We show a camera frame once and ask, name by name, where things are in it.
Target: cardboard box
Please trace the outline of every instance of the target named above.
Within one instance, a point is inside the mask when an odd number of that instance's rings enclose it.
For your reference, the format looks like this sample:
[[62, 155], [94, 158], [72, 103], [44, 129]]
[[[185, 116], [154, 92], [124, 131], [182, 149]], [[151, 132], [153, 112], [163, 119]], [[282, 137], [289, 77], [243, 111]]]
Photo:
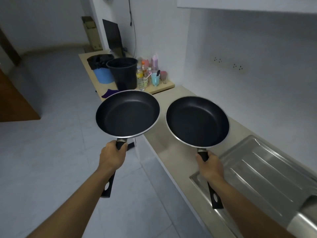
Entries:
[[94, 51], [102, 50], [99, 33], [93, 19], [90, 16], [84, 16], [81, 17], [81, 19], [83, 21], [83, 26], [87, 34], [90, 46], [93, 48]]

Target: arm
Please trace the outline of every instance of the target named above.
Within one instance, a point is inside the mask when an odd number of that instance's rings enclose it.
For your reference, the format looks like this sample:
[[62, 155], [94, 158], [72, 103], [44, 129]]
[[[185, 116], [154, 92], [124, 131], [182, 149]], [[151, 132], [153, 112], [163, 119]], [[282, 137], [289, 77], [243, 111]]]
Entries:
[[210, 151], [208, 156], [208, 161], [204, 162], [201, 156], [196, 154], [200, 173], [220, 196], [244, 238], [295, 238], [228, 184], [224, 180], [224, 168], [219, 158]]
[[27, 238], [82, 237], [105, 185], [123, 164], [126, 149], [127, 143], [118, 151], [116, 141], [109, 142], [101, 150], [97, 170]]

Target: forearm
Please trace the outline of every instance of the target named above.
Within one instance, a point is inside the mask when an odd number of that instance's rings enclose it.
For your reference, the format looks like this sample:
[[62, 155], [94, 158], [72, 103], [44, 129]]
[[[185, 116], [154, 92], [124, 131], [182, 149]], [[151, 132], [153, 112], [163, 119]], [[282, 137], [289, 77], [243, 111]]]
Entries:
[[100, 195], [109, 178], [114, 173], [112, 169], [97, 170], [77, 191], [45, 220], [28, 238], [82, 237], [88, 221], [95, 209]]
[[210, 184], [220, 196], [244, 238], [294, 238], [224, 179], [213, 180]]

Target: purple cloth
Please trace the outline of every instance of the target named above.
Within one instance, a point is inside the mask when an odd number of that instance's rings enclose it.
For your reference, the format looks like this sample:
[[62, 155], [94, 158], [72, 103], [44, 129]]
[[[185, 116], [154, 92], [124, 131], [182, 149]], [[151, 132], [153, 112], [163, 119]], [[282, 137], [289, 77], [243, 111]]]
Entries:
[[112, 89], [108, 89], [108, 91], [102, 95], [102, 98], [107, 98], [109, 96], [111, 96], [112, 94], [116, 94], [117, 92], [119, 92], [119, 90], [112, 90]]

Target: wooden table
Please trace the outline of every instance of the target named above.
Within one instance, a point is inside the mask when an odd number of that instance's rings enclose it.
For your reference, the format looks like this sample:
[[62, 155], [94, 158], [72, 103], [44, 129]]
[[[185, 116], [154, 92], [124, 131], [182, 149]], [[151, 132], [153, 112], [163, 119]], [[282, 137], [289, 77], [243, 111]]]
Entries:
[[[91, 70], [91, 68], [89, 67], [87, 58], [94, 56], [94, 55], [98, 55], [98, 54], [108, 54], [108, 53], [109, 53], [109, 50], [103, 50], [103, 51], [97, 51], [97, 52], [92, 52], [92, 53], [79, 54], [79, 58], [81, 59], [81, 62], [83, 63], [83, 65], [88, 73], [88, 76], [89, 76], [90, 80], [92, 81], [101, 101], [105, 100], [101, 96], [104, 95], [108, 91], [108, 89], [117, 90], [117, 86], [114, 82], [109, 83], [109, 84], [99, 83], [93, 70]], [[166, 84], [163, 84], [162, 81], [160, 80], [159, 85], [156, 87], [153, 84], [149, 84], [149, 86], [147, 86], [145, 88], [145, 92], [148, 92], [151, 94], [156, 94], [156, 93], [168, 90], [168, 89], [173, 88], [173, 87], [175, 87], [175, 84], [172, 83], [171, 81], [168, 80]]]

